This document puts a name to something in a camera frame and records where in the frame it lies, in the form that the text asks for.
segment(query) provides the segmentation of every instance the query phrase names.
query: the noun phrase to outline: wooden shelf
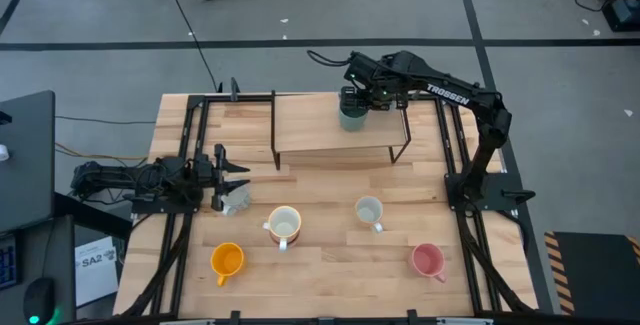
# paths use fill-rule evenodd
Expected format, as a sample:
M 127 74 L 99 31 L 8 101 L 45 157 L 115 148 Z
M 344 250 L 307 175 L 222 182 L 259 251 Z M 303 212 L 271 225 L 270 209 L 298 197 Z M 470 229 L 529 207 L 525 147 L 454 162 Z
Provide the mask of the wooden shelf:
M 370 111 L 364 127 L 343 130 L 337 93 L 276 96 L 277 152 L 402 146 L 407 142 L 399 110 Z

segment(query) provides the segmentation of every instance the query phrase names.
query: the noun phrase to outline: wooden tabletop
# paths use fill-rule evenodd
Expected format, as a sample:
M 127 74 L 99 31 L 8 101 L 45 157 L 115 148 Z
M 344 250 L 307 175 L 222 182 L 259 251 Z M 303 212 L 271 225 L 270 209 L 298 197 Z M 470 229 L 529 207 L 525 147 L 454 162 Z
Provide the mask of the wooden tabletop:
M 150 159 L 177 155 L 187 97 L 163 96 Z M 251 206 L 224 217 L 213 212 L 211 204 L 202 204 L 190 237 L 180 317 L 228 318 L 232 310 L 250 318 L 402 317 L 407 309 L 416 309 L 419 316 L 472 315 L 456 219 L 447 206 L 446 166 L 433 102 L 410 104 L 413 139 L 395 165 L 386 148 L 318 150 L 283 153 L 277 171 L 270 150 L 270 111 L 269 103 L 211 105 L 205 152 L 212 156 L 213 145 L 221 143 L 231 162 L 251 169 L 236 176 L 251 179 Z M 470 111 L 460 111 L 473 152 L 478 144 L 475 119 Z M 455 141 L 454 154 L 460 171 Z M 490 171 L 500 169 L 496 156 Z M 354 204 L 365 195 L 384 203 L 381 234 L 356 218 Z M 205 194 L 205 201 L 209 199 L 210 192 Z M 279 205 L 295 207 L 303 219 L 300 239 L 286 253 L 279 253 L 262 229 Z M 114 313 L 128 308 L 153 275 L 165 219 L 153 215 L 131 235 Z M 484 220 L 494 265 L 521 299 L 536 307 L 518 227 L 495 213 L 484 213 Z M 219 288 L 209 259 L 223 242 L 239 244 L 247 263 Z M 446 283 L 417 276 L 409 268 L 412 247 L 425 242 L 443 250 Z M 477 269 L 488 309 L 484 276 Z M 173 270 L 167 279 L 163 311 L 169 308 Z
M 370 111 L 358 131 L 340 127 L 338 93 L 277 96 L 277 152 L 402 146 L 407 142 L 399 110 Z

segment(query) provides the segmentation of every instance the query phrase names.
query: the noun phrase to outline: keyboard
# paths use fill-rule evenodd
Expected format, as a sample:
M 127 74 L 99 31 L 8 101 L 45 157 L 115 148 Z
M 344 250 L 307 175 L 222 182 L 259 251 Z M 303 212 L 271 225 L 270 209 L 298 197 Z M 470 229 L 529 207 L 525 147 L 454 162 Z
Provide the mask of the keyboard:
M 18 284 L 17 255 L 15 236 L 0 238 L 0 290 Z

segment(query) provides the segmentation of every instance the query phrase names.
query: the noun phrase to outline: mug handle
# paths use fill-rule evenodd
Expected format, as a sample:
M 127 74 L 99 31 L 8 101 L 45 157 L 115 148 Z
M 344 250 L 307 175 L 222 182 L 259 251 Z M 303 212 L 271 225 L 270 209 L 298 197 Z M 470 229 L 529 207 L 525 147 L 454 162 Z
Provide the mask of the mug handle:
M 382 224 L 380 223 L 375 223 L 373 224 L 373 226 L 371 227 L 371 229 L 373 230 L 373 232 L 380 234 L 382 232 Z
M 287 251 L 287 239 L 280 239 L 280 252 Z
M 444 283 L 445 281 L 447 281 L 447 275 L 444 273 L 444 271 L 434 277 L 436 278 L 436 280 L 440 281 L 441 283 Z
M 218 286 L 222 287 L 227 282 L 227 276 L 218 276 Z

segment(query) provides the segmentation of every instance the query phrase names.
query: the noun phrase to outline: concrete floor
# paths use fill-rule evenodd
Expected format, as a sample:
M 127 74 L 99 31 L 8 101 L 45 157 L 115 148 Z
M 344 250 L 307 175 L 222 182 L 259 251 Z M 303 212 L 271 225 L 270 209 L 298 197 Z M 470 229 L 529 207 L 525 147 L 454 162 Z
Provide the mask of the concrete floor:
M 0 12 L 10 1 L 0 0 Z M 246 41 L 241 47 L 204 50 L 216 79 L 228 82 L 234 76 L 243 91 L 337 90 L 343 85 L 340 69 L 312 63 L 304 55 L 306 47 L 257 42 L 252 47 L 253 40 L 286 35 L 289 40 L 344 39 L 348 45 L 349 39 L 382 38 L 410 45 L 415 44 L 412 39 L 472 39 L 463 0 L 179 1 L 200 40 Z M 472 1 L 485 40 L 640 37 L 612 33 L 601 14 L 578 8 L 573 0 Z M 280 21 L 285 18 L 286 24 Z M 73 50 L 73 44 L 83 43 L 189 42 L 173 0 L 20 0 L 2 29 L 0 101 L 52 89 L 58 115 L 154 120 L 163 93 L 212 89 L 193 49 L 113 45 L 120 50 Z M 594 36 L 594 30 L 600 35 Z M 67 50 L 6 48 L 25 43 L 65 44 Z M 408 49 L 436 69 L 482 82 L 471 44 L 317 50 L 340 59 L 354 49 L 372 56 Z M 538 194 L 529 202 L 538 241 L 548 230 L 640 238 L 640 160 L 635 153 L 640 141 L 640 48 L 586 45 L 487 48 L 496 87 L 514 115 L 511 140 L 524 185 Z M 625 109 L 635 114 L 629 117 Z M 153 132 L 151 125 L 63 120 L 56 125 L 56 140 L 80 152 L 126 156 L 144 155 Z M 72 170 L 82 162 L 56 154 L 57 191 L 68 192 Z M 128 216 L 126 205 L 110 211 Z M 99 236 L 81 230 L 78 243 Z M 542 243 L 538 247 L 545 254 Z M 543 264 L 551 285 L 546 256 Z M 556 296 L 551 296 L 557 311 Z M 112 303 L 107 298 L 78 315 L 106 316 Z

